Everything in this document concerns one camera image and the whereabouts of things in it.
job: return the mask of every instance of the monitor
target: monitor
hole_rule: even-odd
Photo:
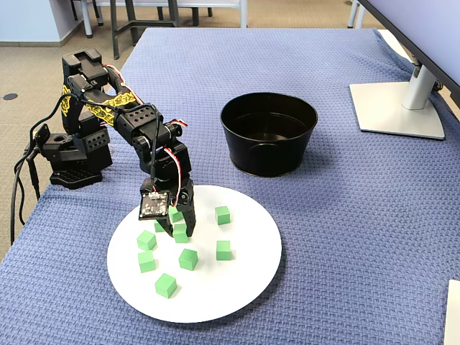
[[[460,97],[460,1],[359,2],[423,64],[409,83],[350,86],[361,130],[443,139],[428,97],[436,79]]]

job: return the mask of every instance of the circuit board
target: circuit board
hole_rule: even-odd
[[[139,219],[157,219],[167,215],[169,192],[143,193],[139,210]]]

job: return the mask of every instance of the monitor stand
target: monitor stand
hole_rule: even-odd
[[[416,68],[410,82],[351,84],[351,96],[363,132],[445,138],[443,126],[428,99],[436,77]]]

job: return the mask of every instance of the white monitor base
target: white monitor base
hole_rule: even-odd
[[[359,128],[364,132],[444,139],[441,120],[429,100],[421,110],[407,110],[401,105],[408,86],[408,82],[351,84]]]

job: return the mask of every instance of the blue tablecloth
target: blue tablecloth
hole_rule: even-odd
[[[272,214],[280,268],[253,303],[212,322],[165,323],[126,304],[106,250],[145,174],[111,131],[103,182],[50,186],[0,266],[0,343],[441,344],[448,280],[460,278],[459,123],[435,94],[444,142],[363,133],[349,90],[411,70],[371,29],[147,29],[124,77],[166,120],[189,123],[195,184],[239,190]],[[220,110],[255,91],[318,111],[290,175],[255,178],[229,160]]]

